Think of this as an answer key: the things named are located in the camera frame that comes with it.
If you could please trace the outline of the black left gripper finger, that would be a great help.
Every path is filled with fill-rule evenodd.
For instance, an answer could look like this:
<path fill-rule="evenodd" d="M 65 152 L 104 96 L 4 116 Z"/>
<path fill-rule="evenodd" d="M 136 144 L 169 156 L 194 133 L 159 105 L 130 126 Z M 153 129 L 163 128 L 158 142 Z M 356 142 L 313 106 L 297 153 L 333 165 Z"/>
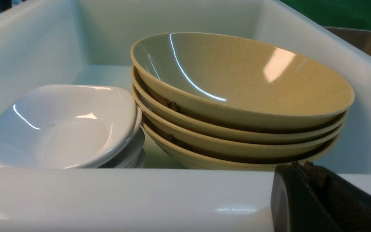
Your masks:
<path fill-rule="evenodd" d="M 308 161 L 275 168 L 271 213 L 275 232 L 371 232 L 371 195 Z"/>

